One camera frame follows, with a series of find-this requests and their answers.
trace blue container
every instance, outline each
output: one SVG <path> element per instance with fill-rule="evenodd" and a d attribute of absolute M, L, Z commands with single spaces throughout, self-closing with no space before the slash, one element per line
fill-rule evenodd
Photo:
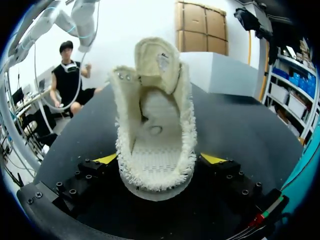
<path fill-rule="evenodd" d="M 304 77 L 300 78 L 299 80 L 299 88 L 301 88 L 303 91 L 307 92 L 308 89 L 308 82 Z"/>
<path fill-rule="evenodd" d="M 308 79 L 314 79 L 316 80 L 316 77 L 315 75 L 311 74 L 311 73 L 308 73 Z"/>
<path fill-rule="evenodd" d="M 296 73 L 296 72 L 293 73 L 293 77 L 296 78 L 296 79 L 300 79 L 300 75 L 298 73 Z"/>
<path fill-rule="evenodd" d="M 308 79 L 308 87 L 316 87 L 316 82 Z"/>
<path fill-rule="evenodd" d="M 289 77 L 289 81 L 296 86 L 299 86 L 299 80 L 300 80 L 299 78 L 295 78 L 293 76 Z"/>
<path fill-rule="evenodd" d="M 280 77 L 287 79 L 287 80 L 289 79 L 289 74 L 279 68 L 274 67 L 272 69 L 272 72 L 279 75 Z"/>
<path fill-rule="evenodd" d="M 312 98 L 315 98 L 316 88 L 314 86 L 309 86 L 306 90 L 306 93 Z"/>

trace shoe label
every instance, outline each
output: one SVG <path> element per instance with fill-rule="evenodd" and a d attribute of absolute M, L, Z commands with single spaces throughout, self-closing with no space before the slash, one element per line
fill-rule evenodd
<path fill-rule="evenodd" d="M 164 53 L 158 54 L 156 61 L 158 63 L 159 68 L 163 72 L 166 72 L 169 66 L 169 57 Z"/>

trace yellow triangle marker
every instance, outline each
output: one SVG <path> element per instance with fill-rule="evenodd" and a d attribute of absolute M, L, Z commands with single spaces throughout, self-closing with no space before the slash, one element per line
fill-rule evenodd
<path fill-rule="evenodd" d="M 204 157 L 205 160 L 207 160 L 209 163 L 211 164 L 217 164 L 219 162 L 226 162 L 227 160 L 222 159 L 222 158 L 218 158 L 218 157 L 214 157 L 214 156 L 210 156 L 204 153 L 200 153 L 202 157 Z"/>
<path fill-rule="evenodd" d="M 112 154 L 112 155 L 109 155 L 109 156 L 105 156 L 105 157 L 102 157 L 102 158 L 98 158 L 96 160 L 93 160 L 94 162 L 96 161 L 99 161 L 100 163 L 102 164 L 109 164 L 113 159 L 115 159 L 117 156 L 116 153 Z"/>

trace white knit shoe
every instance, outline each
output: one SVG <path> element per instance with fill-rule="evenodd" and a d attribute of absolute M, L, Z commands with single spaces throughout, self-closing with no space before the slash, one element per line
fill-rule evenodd
<path fill-rule="evenodd" d="M 167 200 L 187 187 L 196 161 L 189 70 L 178 50 L 158 37 L 136 45 L 135 67 L 119 66 L 110 75 L 120 176 L 138 197 Z"/>

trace man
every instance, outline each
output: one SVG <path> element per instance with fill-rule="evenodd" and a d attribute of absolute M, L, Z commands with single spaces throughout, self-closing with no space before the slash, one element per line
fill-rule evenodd
<path fill-rule="evenodd" d="M 55 107 L 61 104 L 67 106 L 75 98 L 79 85 L 79 72 L 85 78 L 90 78 L 91 64 L 87 64 L 84 69 L 80 69 L 80 62 L 71 60 L 71 54 L 74 45 L 71 41 L 63 42 L 60 46 L 60 55 L 62 57 L 61 64 L 52 71 L 52 84 L 50 97 L 52 98 Z M 80 79 L 80 91 L 75 100 L 70 106 L 70 112 L 74 115 L 102 88 L 82 89 L 82 80 Z M 61 102 L 58 101 L 56 90 L 59 91 Z"/>

